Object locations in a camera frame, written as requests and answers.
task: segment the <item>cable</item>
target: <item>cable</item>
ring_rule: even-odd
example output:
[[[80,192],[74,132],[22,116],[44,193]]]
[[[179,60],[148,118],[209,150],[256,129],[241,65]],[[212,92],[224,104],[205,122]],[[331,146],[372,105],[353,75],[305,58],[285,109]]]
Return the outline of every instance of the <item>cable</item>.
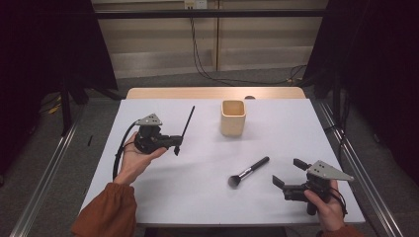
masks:
[[[123,154],[123,151],[125,149],[124,143],[126,143],[126,137],[128,136],[129,132],[132,130],[132,128],[136,125],[136,122],[137,122],[137,120],[129,126],[128,130],[126,131],[126,134],[124,135],[123,141],[121,142],[120,148],[118,149],[118,152],[115,155],[114,172],[113,172],[112,180],[114,180],[117,177],[117,174],[118,174],[118,168],[120,166],[121,155]]]
[[[124,150],[126,150],[126,147],[127,147],[127,146],[129,146],[129,145],[131,145],[131,144],[133,144],[133,141],[132,141],[132,142],[127,143],[127,144],[124,146]]]
[[[200,59],[200,55],[199,55],[199,52],[198,52],[198,45],[197,45],[197,40],[196,40],[196,32],[195,32],[194,19],[193,18],[190,18],[190,22],[191,22],[192,40],[193,40],[193,45],[194,45],[194,62],[195,62],[195,67],[197,68],[197,71],[200,73],[201,76],[203,76],[203,77],[205,77],[207,79],[210,79],[212,81],[223,83],[225,85],[232,86],[232,87],[234,87],[235,85],[230,84],[230,83],[227,83],[225,81],[230,81],[230,82],[243,82],[243,83],[259,84],[259,85],[279,85],[279,84],[283,84],[283,83],[289,82],[289,79],[283,80],[283,81],[279,81],[279,82],[254,82],[254,81],[245,81],[245,80],[228,79],[228,78],[213,78],[213,77],[209,76],[207,74],[207,72],[204,70],[203,65],[201,64],[201,59]]]
[[[300,66],[295,66],[295,67],[293,67],[292,69],[291,69],[291,71],[290,71],[290,80],[291,80],[291,83],[290,83],[290,86],[292,86],[293,85],[293,78],[296,76],[296,74],[302,69],[302,68],[304,68],[304,67],[306,67],[307,65],[306,64],[304,64],[304,65],[300,65]]]
[[[346,201],[345,198],[342,196],[342,194],[336,190],[333,189],[332,187],[329,188],[330,190],[333,190],[334,192],[336,192],[339,196],[335,196],[333,193],[329,193],[333,198],[335,198],[337,201],[339,201],[339,204],[342,207],[342,212],[343,212],[343,217],[345,217],[346,214],[348,214],[348,210],[346,209]]]

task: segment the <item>metal frame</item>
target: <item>metal frame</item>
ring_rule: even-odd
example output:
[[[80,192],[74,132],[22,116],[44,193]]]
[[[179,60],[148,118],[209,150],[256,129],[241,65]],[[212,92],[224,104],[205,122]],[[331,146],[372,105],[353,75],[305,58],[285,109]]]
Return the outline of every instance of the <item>metal frame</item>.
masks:
[[[62,158],[67,151],[68,146],[70,145],[71,139],[76,131],[78,122],[81,120],[84,112],[84,106],[80,106],[80,109],[77,113],[77,118],[73,125],[68,130],[65,136],[62,136],[58,142],[58,145],[55,149],[55,152],[52,155],[51,160],[49,161],[48,166],[46,167],[40,182],[37,185],[37,188],[33,192],[30,201],[25,206],[25,209],[21,216],[19,217],[18,222],[13,228],[11,237],[15,236],[28,236],[32,225],[34,224],[35,219],[37,218],[38,212],[41,209],[41,205],[46,197],[46,194],[49,190],[49,187],[53,181],[53,178],[58,170],[59,164],[61,163]]]
[[[155,19],[155,18],[277,18],[277,17],[342,17],[346,11],[323,9],[260,9],[260,10],[159,10],[159,11],[96,11],[98,19]]]
[[[335,125],[335,121],[333,120],[333,113],[330,107],[326,104],[321,103],[320,108],[323,111],[329,125]],[[343,135],[342,130],[335,128],[333,132],[338,142],[340,142]],[[348,158],[348,161],[352,169],[354,170],[357,180],[360,182],[387,235],[391,237],[403,236],[400,228],[395,222],[393,214],[391,213],[388,206],[385,204],[381,195],[378,193],[376,186],[373,184],[373,181],[367,174],[367,171],[365,170],[363,164],[360,161],[360,158],[355,152],[354,147],[352,147],[351,142],[349,142],[348,138],[346,137],[344,137],[343,139],[342,150],[345,156]]]

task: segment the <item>hand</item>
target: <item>hand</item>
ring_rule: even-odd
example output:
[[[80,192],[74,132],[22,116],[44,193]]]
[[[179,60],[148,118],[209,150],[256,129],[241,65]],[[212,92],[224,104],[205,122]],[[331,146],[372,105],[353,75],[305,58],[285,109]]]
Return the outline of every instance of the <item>hand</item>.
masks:
[[[144,154],[133,144],[137,132],[126,142],[120,173],[115,177],[114,183],[130,185],[144,172],[151,161],[163,155],[167,149],[160,147],[151,154]]]
[[[331,180],[330,187],[338,190],[338,182]],[[331,192],[336,197],[339,196],[339,194],[332,189]],[[304,191],[304,194],[308,200],[317,206],[318,219],[323,232],[333,232],[345,226],[343,221],[342,206],[338,200],[331,197],[330,201],[325,203],[317,194],[310,190]]]

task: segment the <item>brush handle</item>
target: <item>brush handle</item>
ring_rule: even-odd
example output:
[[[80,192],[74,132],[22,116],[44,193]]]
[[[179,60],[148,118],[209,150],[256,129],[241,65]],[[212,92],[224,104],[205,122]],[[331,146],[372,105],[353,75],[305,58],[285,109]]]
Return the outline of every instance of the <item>brush handle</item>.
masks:
[[[265,163],[267,163],[269,161],[269,157],[265,156],[262,160],[258,161],[256,164],[252,165],[250,167],[250,169],[252,171],[255,171],[256,169],[258,169],[259,167],[263,166]]]
[[[238,175],[238,178],[240,178],[240,180],[244,180],[244,178],[248,177],[252,173],[253,173],[253,170],[251,168],[248,168],[247,170],[241,172],[241,174]]]

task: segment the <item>white tabletop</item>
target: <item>white tabletop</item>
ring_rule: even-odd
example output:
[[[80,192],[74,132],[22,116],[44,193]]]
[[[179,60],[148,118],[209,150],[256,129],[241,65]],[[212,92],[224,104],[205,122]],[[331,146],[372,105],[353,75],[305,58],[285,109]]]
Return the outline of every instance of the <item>white tabletop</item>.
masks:
[[[286,185],[306,181],[293,158],[313,164],[322,160],[339,167],[311,102],[307,99],[246,100],[241,137],[219,131],[221,100],[140,99],[122,101],[84,207],[112,181],[115,154],[127,128],[156,113],[161,133],[181,135],[196,106],[179,156],[173,147],[156,159],[132,185],[138,204],[136,220],[147,226],[252,226],[317,223],[306,203],[285,200],[272,176]],[[138,130],[136,126],[131,133]],[[231,175],[265,156],[271,160],[233,190]],[[348,184],[339,182],[347,202],[348,223],[364,222]]]

